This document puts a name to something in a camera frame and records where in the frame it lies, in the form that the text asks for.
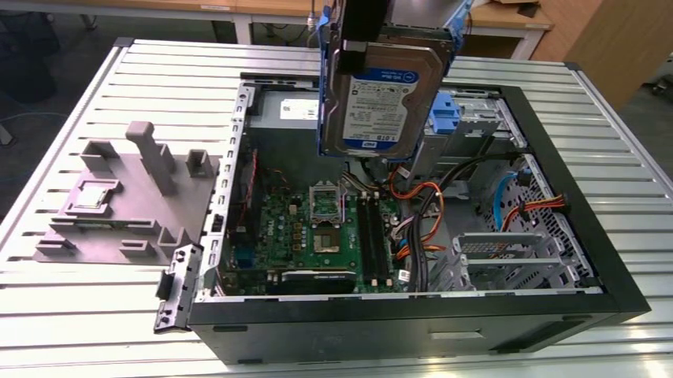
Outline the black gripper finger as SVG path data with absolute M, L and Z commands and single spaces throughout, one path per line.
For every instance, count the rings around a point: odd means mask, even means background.
M 387 0 L 343 1 L 339 15 L 339 74 L 361 72 L 367 47 L 379 37 L 387 12 Z

